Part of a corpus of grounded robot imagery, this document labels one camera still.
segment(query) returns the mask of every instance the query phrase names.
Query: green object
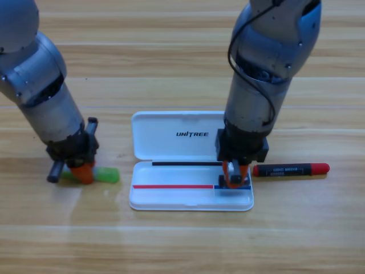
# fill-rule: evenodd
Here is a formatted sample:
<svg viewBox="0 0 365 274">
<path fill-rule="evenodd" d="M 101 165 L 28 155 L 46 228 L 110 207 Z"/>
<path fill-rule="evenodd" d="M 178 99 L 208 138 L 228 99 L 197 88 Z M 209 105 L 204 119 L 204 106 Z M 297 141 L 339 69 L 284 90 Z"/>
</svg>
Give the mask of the green object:
<svg viewBox="0 0 365 274">
<path fill-rule="evenodd" d="M 119 181 L 119 170 L 112 167 L 95 167 L 94 180 L 115 184 Z"/>
<path fill-rule="evenodd" d="M 92 169 L 94 181 L 115 184 L 119 181 L 119 170 L 114 167 L 94 167 Z M 65 167 L 61 174 L 62 179 L 76 180 L 71 170 Z"/>
</svg>

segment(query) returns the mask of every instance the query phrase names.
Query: wooden table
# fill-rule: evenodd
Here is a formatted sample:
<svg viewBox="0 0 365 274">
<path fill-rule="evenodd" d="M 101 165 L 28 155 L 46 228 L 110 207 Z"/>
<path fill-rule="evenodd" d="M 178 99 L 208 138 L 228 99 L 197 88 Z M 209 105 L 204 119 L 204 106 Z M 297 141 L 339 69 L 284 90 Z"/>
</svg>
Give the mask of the wooden table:
<svg viewBox="0 0 365 274">
<path fill-rule="evenodd" d="M 0 98 L 0 273 L 365 273 L 365 2 L 324 0 L 320 39 L 295 78 L 268 163 L 328 162 L 327 178 L 255 180 L 249 212 L 128 205 L 131 115 L 223 110 L 240 0 L 37 0 L 98 163 L 121 182 L 46 183 L 44 145 Z"/>
</svg>

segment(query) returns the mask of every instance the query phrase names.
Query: white case tray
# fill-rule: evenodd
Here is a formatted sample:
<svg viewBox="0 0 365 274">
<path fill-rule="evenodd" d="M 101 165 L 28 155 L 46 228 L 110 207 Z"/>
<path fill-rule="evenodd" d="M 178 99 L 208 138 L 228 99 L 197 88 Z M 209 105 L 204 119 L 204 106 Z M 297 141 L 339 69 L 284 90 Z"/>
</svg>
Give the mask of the white case tray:
<svg viewBox="0 0 365 274">
<path fill-rule="evenodd" d="M 137 210 L 247 211 L 254 204 L 249 185 L 220 189 L 217 130 L 223 111 L 138 112 L 132 118 L 135 155 L 129 204 Z"/>
</svg>

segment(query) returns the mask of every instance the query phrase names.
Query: orange object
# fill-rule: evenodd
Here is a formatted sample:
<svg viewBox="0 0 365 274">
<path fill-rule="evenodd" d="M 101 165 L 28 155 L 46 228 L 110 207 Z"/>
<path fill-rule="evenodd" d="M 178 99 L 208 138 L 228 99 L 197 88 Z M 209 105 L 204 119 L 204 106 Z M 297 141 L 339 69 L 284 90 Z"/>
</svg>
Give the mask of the orange object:
<svg viewBox="0 0 365 274">
<path fill-rule="evenodd" d="M 232 184 L 229 180 L 229 174 L 228 174 L 228 161 L 223 161 L 223 173 L 224 173 L 224 178 L 225 178 L 225 181 L 226 181 L 226 185 L 229 187 L 229 188 L 232 188 L 232 189 L 235 189 L 235 188 L 239 188 L 239 187 L 242 187 L 242 185 L 244 184 L 245 182 L 245 179 L 246 179 L 246 176 L 247 176 L 247 172 L 249 170 L 249 166 L 240 166 L 240 174 L 242 176 L 242 182 L 241 184 Z"/>
<path fill-rule="evenodd" d="M 95 162 L 92 164 L 84 164 L 81 167 L 70 168 L 70 170 L 82 184 L 91 184 L 94 181 L 94 175 L 92 173 L 94 165 Z"/>
</svg>

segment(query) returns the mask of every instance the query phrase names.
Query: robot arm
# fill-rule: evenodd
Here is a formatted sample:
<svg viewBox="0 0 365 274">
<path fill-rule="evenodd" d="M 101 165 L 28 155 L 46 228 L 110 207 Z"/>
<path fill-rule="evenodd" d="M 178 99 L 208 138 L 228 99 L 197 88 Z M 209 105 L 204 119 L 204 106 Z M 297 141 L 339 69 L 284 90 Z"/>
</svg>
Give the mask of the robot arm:
<svg viewBox="0 0 365 274">
<path fill-rule="evenodd" d="M 0 91 L 23 112 L 54 161 L 48 181 L 56 183 L 64 164 L 83 183 L 99 145 L 98 121 L 84 120 L 64 82 L 66 65 L 55 45 L 38 32 L 34 0 L 0 1 Z"/>
<path fill-rule="evenodd" d="M 216 140 L 225 186 L 240 187 L 248 164 L 265 160 L 269 150 L 266 137 L 291 79 L 317 41 L 320 23 L 320 0 L 250 0 L 238 17 L 229 47 L 235 73 L 225 128 L 218 131 Z"/>
</svg>

